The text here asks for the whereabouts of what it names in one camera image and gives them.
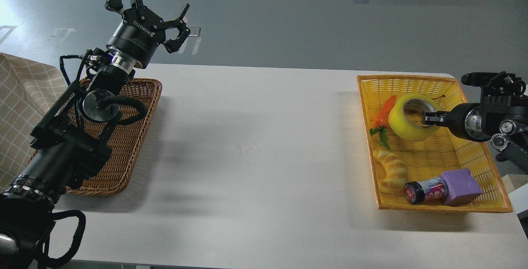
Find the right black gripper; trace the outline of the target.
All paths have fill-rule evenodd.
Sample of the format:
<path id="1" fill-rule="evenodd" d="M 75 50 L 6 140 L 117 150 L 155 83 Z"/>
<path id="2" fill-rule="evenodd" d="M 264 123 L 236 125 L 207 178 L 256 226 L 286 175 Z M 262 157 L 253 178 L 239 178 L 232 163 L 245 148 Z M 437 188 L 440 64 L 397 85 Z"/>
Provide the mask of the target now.
<path id="1" fill-rule="evenodd" d="M 481 109 L 477 103 L 463 103 L 451 111 L 422 112 L 421 124 L 447 127 L 454 136 L 473 142 L 487 142 L 491 138 L 482 129 Z"/>

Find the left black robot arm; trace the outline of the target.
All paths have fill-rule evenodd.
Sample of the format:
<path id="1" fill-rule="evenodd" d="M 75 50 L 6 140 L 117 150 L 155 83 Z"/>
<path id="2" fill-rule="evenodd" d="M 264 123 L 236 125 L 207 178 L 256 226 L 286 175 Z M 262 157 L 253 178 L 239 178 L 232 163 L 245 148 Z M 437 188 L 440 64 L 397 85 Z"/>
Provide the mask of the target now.
<path id="1" fill-rule="evenodd" d="M 78 189 L 111 159 L 109 141 L 119 126 L 147 119 L 147 107 L 121 96 L 137 68 L 146 68 L 160 45 L 179 51 L 191 30 L 185 22 L 190 8 L 164 21 L 143 0 L 106 0 L 121 23 L 107 49 L 63 55 L 60 70 L 65 92 L 31 132 L 36 155 L 1 192 L 1 267 L 26 269 L 68 263 L 80 248 L 86 216 L 79 210 L 53 212 L 67 188 Z"/>

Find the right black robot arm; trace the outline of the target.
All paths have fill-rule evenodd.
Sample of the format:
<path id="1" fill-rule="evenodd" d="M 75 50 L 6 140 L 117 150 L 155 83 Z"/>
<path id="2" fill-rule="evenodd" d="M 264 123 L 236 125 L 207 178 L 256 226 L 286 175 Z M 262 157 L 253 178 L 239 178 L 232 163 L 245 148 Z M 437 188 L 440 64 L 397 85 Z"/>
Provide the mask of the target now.
<path id="1" fill-rule="evenodd" d="M 508 72 L 472 72 L 461 83 L 481 89 L 480 101 L 462 103 L 451 111 L 422 113 L 424 125 L 446 127 L 454 136 L 487 142 L 496 149 L 496 160 L 508 160 L 528 169 L 528 104 L 526 83 Z"/>

